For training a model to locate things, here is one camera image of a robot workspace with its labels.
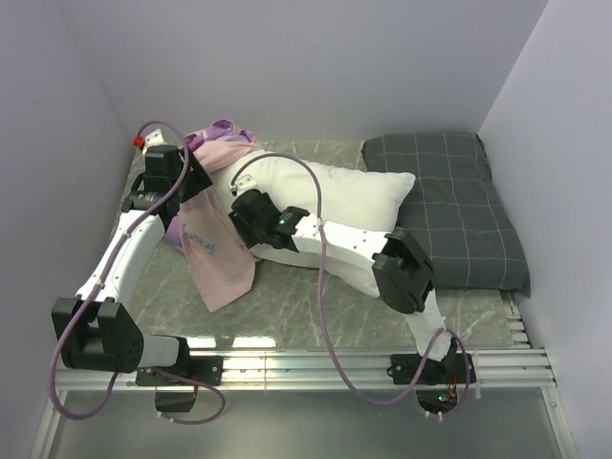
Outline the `pink printed pillowcase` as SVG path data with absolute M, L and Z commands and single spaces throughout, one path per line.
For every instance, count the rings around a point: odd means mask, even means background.
M 186 137 L 207 174 L 219 172 L 258 147 L 254 134 L 217 120 Z M 216 312 L 252 287 L 256 258 L 246 249 L 213 187 L 182 204 L 164 235 L 181 251 L 206 307 Z

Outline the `white pillow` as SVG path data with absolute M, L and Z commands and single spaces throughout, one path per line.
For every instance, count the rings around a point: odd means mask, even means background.
M 212 174 L 213 188 L 224 211 L 230 211 L 234 197 L 230 180 L 240 166 L 254 160 L 243 172 L 257 187 L 269 194 L 277 208 L 317 210 L 317 192 L 311 175 L 298 163 L 278 157 L 266 158 L 255 150 Z M 322 192 L 322 218 L 361 230 L 391 232 L 404 199 L 415 186 L 410 172 L 364 172 L 307 162 L 317 176 Z

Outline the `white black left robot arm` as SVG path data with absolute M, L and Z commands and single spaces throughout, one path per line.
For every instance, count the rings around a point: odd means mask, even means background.
M 143 151 L 144 171 L 120 208 L 116 232 L 85 284 L 52 309 L 58 356 L 76 370 L 147 369 L 181 384 L 202 373 L 186 339 L 148 335 L 128 308 L 147 260 L 187 199 L 212 181 L 191 153 L 166 142 Z

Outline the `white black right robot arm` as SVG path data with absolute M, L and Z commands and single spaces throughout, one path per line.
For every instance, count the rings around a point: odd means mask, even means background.
M 451 335 L 440 313 L 433 265 L 405 229 L 390 233 L 324 222 L 303 208 L 279 210 L 257 188 L 232 186 L 229 217 L 248 248 L 264 245 L 320 260 L 337 260 L 373 276 L 383 303 L 404 316 L 417 343 L 394 354 L 387 374 L 396 384 L 475 383 L 472 357 Z

